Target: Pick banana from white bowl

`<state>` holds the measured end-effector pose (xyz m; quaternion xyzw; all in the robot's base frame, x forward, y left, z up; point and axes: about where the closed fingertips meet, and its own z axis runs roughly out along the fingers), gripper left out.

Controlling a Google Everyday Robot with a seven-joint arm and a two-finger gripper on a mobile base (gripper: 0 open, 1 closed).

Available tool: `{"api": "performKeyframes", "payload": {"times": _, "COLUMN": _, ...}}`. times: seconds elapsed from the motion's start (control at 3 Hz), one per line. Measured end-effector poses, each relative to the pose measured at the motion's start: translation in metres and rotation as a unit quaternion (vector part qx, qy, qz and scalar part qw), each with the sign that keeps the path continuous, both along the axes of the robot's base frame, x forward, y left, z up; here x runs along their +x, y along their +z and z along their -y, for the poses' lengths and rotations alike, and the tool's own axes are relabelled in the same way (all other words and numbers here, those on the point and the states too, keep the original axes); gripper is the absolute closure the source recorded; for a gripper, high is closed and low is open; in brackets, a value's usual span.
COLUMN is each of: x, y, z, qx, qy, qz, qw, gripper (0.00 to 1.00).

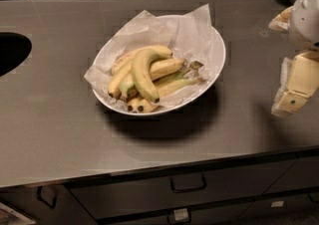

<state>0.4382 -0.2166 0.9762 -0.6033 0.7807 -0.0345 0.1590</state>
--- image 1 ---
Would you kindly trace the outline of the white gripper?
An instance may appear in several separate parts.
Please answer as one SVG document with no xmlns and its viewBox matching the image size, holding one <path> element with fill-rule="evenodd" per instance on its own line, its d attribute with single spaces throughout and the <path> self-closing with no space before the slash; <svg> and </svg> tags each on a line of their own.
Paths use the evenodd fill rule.
<svg viewBox="0 0 319 225">
<path fill-rule="evenodd" d="M 319 0 L 296 0 L 275 16 L 268 28 L 289 32 L 289 39 L 300 49 L 319 49 Z M 280 117 L 297 113 L 319 88 L 319 53 L 308 51 L 285 58 L 281 65 L 280 88 L 271 112 Z"/>
</svg>

